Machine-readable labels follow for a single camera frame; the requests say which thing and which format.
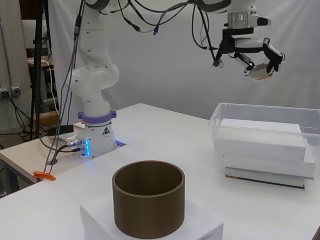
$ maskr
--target stacked paper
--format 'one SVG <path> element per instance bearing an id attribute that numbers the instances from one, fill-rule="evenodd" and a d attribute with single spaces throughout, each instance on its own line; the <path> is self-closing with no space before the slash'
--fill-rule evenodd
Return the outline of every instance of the stacked paper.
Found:
<path id="1" fill-rule="evenodd" d="M 214 145 L 227 176 L 293 186 L 314 178 L 315 161 L 298 124 L 223 119 Z"/>

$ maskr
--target white box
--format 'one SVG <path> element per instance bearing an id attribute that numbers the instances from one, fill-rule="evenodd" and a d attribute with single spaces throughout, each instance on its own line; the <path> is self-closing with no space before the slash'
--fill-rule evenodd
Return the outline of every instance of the white box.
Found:
<path id="1" fill-rule="evenodd" d="M 81 205 L 85 240 L 132 240 L 114 223 L 112 194 L 103 195 Z M 186 200 L 182 226 L 162 240 L 222 240 L 223 223 L 217 221 L 194 201 Z"/>
<path id="2" fill-rule="evenodd" d="M 271 181 L 274 174 L 275 182 L 298 186 L 316 175 L 317 109 L 220 103 L 210 126 L 216 160 L 234 175 Z"/>

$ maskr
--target blue light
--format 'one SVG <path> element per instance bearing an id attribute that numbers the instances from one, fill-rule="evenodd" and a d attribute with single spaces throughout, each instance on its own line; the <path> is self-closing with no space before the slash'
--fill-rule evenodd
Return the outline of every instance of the blue light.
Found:
<path id="1" fill-rule="evenodd" d="M 86 140 L 86 155 L 87 157 L 90 157 L 90 146 L 89 146 L 89 140 Z"/>

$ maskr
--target black cable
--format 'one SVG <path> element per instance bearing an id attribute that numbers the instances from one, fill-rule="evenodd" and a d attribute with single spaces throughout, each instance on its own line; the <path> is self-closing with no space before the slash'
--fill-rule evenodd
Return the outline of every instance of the black cable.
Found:
<path id="1" fill-rule="evenodd" d="M 131 8 L 136 12 L 136 14 L 138 15 L 138 17 L 139 17 L 143 22 L 145 22 L 146 24 L 148 24 L 148 25 L 150 25 L 150 26 L 153 26 L 153 27 L 161 26 L 161 25 L 163 25 L 163 24 L 171 21 L 173 18 L 175 18 L 175 17 L 182 11 L 182 9 L 180 9 L 180 11 L 178 11 L 178 13 L 176 13 L 176 14 L 175 14 L 174 16 L 172 16 L 171 18 L 167 19 L 167 20 L 164 21 L 164 22 L 161 22 L 162 18 L 164 17 L 164 15 L 165 15 L 167 12 L 174 11 L 174 10 L 180 8 L 180 7 L 181 7 L 181 8 L 182 8 L 182 7 L 185 7 L 185 6 L 188 4 L 188 2 L 184 2 L 184 3 L 178 3 L 178 4 L 170 7 L 169 10 L 167 9 L 168 11 L 166 10 L 166 11 L 164 11 L 164 12 L 162 13 L 162 16 L 161 16 L 162 18 L 160 19 L 160 23 L 158 22 L 157 24 L 154 24 L 154 23 L 150 23 L 150 22 L 148 22 L 147 20 L 145 20 L 145 18 L 142 16 L 142 14 L 139 12 L 139 10 L 133 5 L 133 3 L 131 2 L 131 0 L 128 0 L 128 1 L 129 1 L 129 4 L 130 4 Z"/>
<path id="2" fill-rule="evenodd" d="M 163 24 L 171 21 L 173 18 L 175 18 L 175 17 L 176 17 L 180 12 L 182 12 L 182 10 L 183 10 L 188 4 L 190 4 L 190 3 L 192 3 L 192 1 L 177 3 L 177 4 L 173 5 L 172 7 L 168 8 L 167 10 L 165 10 L 165 11 L 162 13 L 162 15 L 161 15 L 161 17 L 160 17 L 157 25 L 156 25 L 155 28 L 154 28 L 153 35 L 157 35 L 157 33 L 159 32 L 159 27 L 160 27 L 161 25 L 163 25 Z M 171 18 L 169 18 L 168 20 L 166 20 L 166 21 L 164 21 L 164 22 L 161 22 L 162 19 L 164 18 L 164 16 L 165 16 L 168 12 L 170 12 L 170 11 L 172 11 L 172 10 L 176 10 L 176 9 L 178 9 L 178 8 L 180 8 L 180 10 L 179 10 L 176 14 L 174 14 L 174 15 L 173 15 Z"/>
<path id="3" fill-rule="evenodd" d="M 110 13 L 120 12 L 121 10 L 124 10 L 124 9 L 126 9 L 127 7 L 129 7 L 129 1 L 127 2 L 127 4 L 126 4 L 123 8 L 119 8 L 119 9 L 117 9 L 117 10 L 110 11 Z M 99 11 L 99 13 L 102 14 L 102 15 L 108 16 L 108 13 L 104 13 L 104 12 L 102 12 L 102 11 Z"/>
<path id="4" fill-rule="evenodd" d="M 162 14 L 161 19 L 160 19 L 160 21 L 159 21 L 157 24 L 148 22 L 148 21 L 142 16 L 142 14 L 139 12 L 139 10 L 134 6 L 134 4 L 132 3 L 131 0 L 128 0 L 128 3 L 129 3 L 129 5 L 131 6 L 131 8 L 135 11 L 135 13 L 138 15 L 138 17 L 139 17 L 144 23 L 146 23 L 146 24 L 148 24 L 148 25 L 150 25 L 150 26 L 153 26 L 153 27 L 156 27 L 157 29 L 159 29 L 159 26 L 161 26 L 161 25 L 163 25 L 163 24 L 171 21 L 172 19 L 174 19 L 174 18 L 187 6 L 187 4 L 188 4 L 189 2 L 179 3 L 179 4 L 176 4 L 176 5 L 172 6 L 172 7 L 170 7 L 169 9 L 167 9 L 167 10 L 164 12 L 164 14 Z M 123 11 L 122 11 L 123 8 L 121 7 L 120 0 L 118 0 L 118 4 L 119 4 L 120 11 L 121 11 L 121 15 L 122 15 L 123 19 L 126 21 L 127 24 L 129 24 L 129 25 L 130 25 L 131 27 L 133 27 L 137 32 L 140 32 L 140 33 L 149 33 L 149 32 L 152 32 L 152 31 L 141 31 L 141 28 L 140 28 L 139 26 L 137 26 L 136 24 L 132 23 L 129 19 L 127 19 L 127 18 L 125 17 L 125 15 L 124 15 L 124 13 L 123 13 Z M 174 11 L 174 10 L 180 8 L 180 7 L 181 7 L 181 9 L 180 9 L 177 13 L 175 13 L 171 18 L 167 19 L 167 20 L 164 21 L 164 22 L 161 22 L 161 20 L 162 20 L 162 18 L 164 17 L 165 13 L 170 12 L 170 11 Z"/>
<path id="5" fill-rule="evenodd" d="M 60 127 L 61 127 L 62 120 L 63 120 L 63 117 L 64 117 L 65 107 L 66 107 L 66 104 L 67 104 L 67 99 L 68 99 L 69 91 L 70 91 L 70 85 L 71 85 L 71 79 L 72 79 L 72 68 L 75 65 L 75 58 L 76 58 L 76 55 L 77 55 L 77 49 L 78 49 L 78 43 L 79 43 L 79 35 L 80 35 L 80 30 L 81 30 L 82 17 L 83 17 L 84 7 L 85 7 L 84 2 L 85 2 L 84 0 L 81 1 L 79 13 L 78 13 L 78 16 L 77 16 L 77 19 L 76 19 L 76 23 L 75 23 L 72 55 L 71 55 L 71 59 L 70 59 L 70 63 L 69 63 L 69 67 L 68 67 L 68 71 L 67 71 L 66 77 L 64 79 L 64 82 L 63 82 L 61 90 L 60 90 L 61 105 L 63 107 L 59 109 L 59 122 L 58 122 L 58 126 L 56 128 L 56 134 L 54 136 L 54 139 L 53 139 L 53 142 L 51 144 L 49 153 L 47 155 L 47 159 L 46 159 L 45 166 L 44 166 L 44 172 L 46 172 L 46 170 L 47 170 L 47 166 L 48 166 L 48 163 L 49 163 L 49 157 L 50 157 L 51 151 L 52 150 L 57 151 L 57 149 L 58 149 L 58 141 L 57 140 L 58 140 L 58 138 L 60 136 Z M 63 103 L 63 90 L 64 90 L 65 85 L 67 84 L 67 80 L 68 79 L 69 79 L 69 83 L 68 83 L 66 99 L 65 99 L 65 101 Z"/>
<path id="6" fill-rule="evenodd" d="M 20 128 L 22 129 L 22 133 L 25 133 L 25 132 L 26 132 L 26 127 L 25 127 L 25 125 L 24 125 L 24 123 L 23 123 L 23 120 L 22 120 L 22 118 L 21 118 L 21 115 L 18 114 L 18 113 L 19 113 L 19 112 L 17 111 L 17 109 L 15 109 L 15 110 L 14 110 L 14 114 L 15 114 L 15 116 L 16 116 L 16 120 L 17 120 Z"/>
<path id="7" fill-rule="evenodd" d="M 70 100 L 69 100 L 69 106 L 68 106 L 68 119 L 67 119 L 67 125 L 69 125 L 71 103 L 72 103 L 72 92 L 71 92 L 71 94 L 70 94 Z"/>
<path id="8" fill-rule="evenodd" d="M 207 17 L 207 23 L 208 23 L 208 29 L 210 32 L 210 19 L 209 19 L 209 15 L 207 12 L 205 12 L 206 17 Z M 202 22 L 202 26 L 201 26 L 201 30 L 200 30 L 200 37 L 201 37 L 201 46 L 203 46 L 204 41 L 207 39 L 207 36 L 205 36 L 204 38 L 202 38 L 202 31 L 204 29 L 204 23 Z"/>
<path id="9" fill-rule="evenodd" d="M 197 1 L 194 1 L 195 4 L 197 4 L 197 7 L 198 7 L 198 10 L 199 10 L 199 13 L 201 15 L 201 18 L 202 18 L 202 22 L 204 24 L 204 30 L 206 31 L 206 35 L 207 35 L 207 39 L 208 39 L 208 44 L 209 44 L 209 50 L 210 50 L 210 53 L 211 53 L 211 56 L 212 56 L 212 59 L 213 59 L 213 63 L 216 61 L 216 57 L 214 55 L 214 52 L 213 50 L 215 48 L 212 47 L 212 44 L 211 44 L 211 39 L 210 39 L 210 35 L 209 35 L 209 29 L 208 29 L 208 26 L 207 26 L 207 23 L 206 23 L 206 20 L 204 18 L 204 15 L 203 15 L 203 12 L 201 10 L 201 8 L 199 7 L 199 4 Z"/>
<path id="10" fill-rule="evenodd" d="M 142 3 L 140 3 L 138 0 L 134 0 L 140 7 L 142 7 L 143 9 L 149 11 L 149 12 L 153 12 L 153 13 L 164 13 L 165 10 L 154 10 L 154 9 L 151 9 L 151 8 L 148 8 L 146 6 L 144 6 Z"/>
<path id="11" fill-rule="evenodd" d="M 12 136 L 12 135 L 19 135 L 21 132 L 19 133 L 0 133 L 0 136 Z"/>
<path id="12" fill-rule="evenodd" d="M 26 133 L 21 132 L 21 133 L 19 134 L 19 137 L 21 137 L 24 142 L 29 142 L 29 141 L 32 140 L 32 138 L 30 138 L 30 131 L 28 131 L 28 132 L 26 132 Z"/>
<path id="13" fill-rule="evenodd" d="M 207 50 L 208 47 L 201 46 L 201 45 L 197 42 L 197 40 L 196 40 L 196 38 L 195 38 L 195 36 L 194 36 L 194 15 L 195 15 L 195 12 L 196 12 L 196 4 L 193 5 L 193 11 L 192 11 L 192 24 L 191 24 L 192 38 L 193 38 L 194 43 L 195 43 L 199 48 L 201 48 L 201 49 L 203 49 L 203 50 Z"/>
<path id="14" fill-rule="evenodd" d="M 39 138 L 39 140 L 40 140 L 40 142 L 42 143 L 42 145 L 45 146 L 46 148 L 51 149 L 51 150 L 56 150 L 56 149 L 54 149 L 54 148 L 50 148 L 50 146 L 48 146 L 47 144 L 45 144 L 41 138 Z M 70 150 L 70 151 L 60 151 L 60 152 L 70 153 L 70 152 L 73 152 L 73 151 Z"/>
<path id="15" fill-rule="evenodd" d="M 55 154 L 53 155 L 53 158 L 51 160 L 51 167 L 50 167 L 50 171 L 49 171 L 49 174 L 52 172 L 52 169 L 53 169 L 53 165 L 57 163 L 57 156 L 60 152 L 63 152 L 62 150 L 67 148 L 68 145 L 63 145 L 61 147 L 58 148 L 58 150 L 55 152 Z M 80 152 L 81 149 L 80 148 L 75 148 L 75 149 L 72 149 L 70 152 Z"/>

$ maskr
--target orange clip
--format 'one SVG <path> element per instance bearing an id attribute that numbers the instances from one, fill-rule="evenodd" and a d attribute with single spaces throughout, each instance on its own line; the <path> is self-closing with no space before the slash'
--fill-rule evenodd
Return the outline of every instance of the orange clip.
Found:
<path id="1" fill-rule="evenodd" d="M 34 178 L 41 178 L 41 179 L 48 179 L 50 181 L 56 180 L 56 177 L 51 175 L 50 173 L 38 172 L 38 171 L 33 172 L 33 177 Z"/>

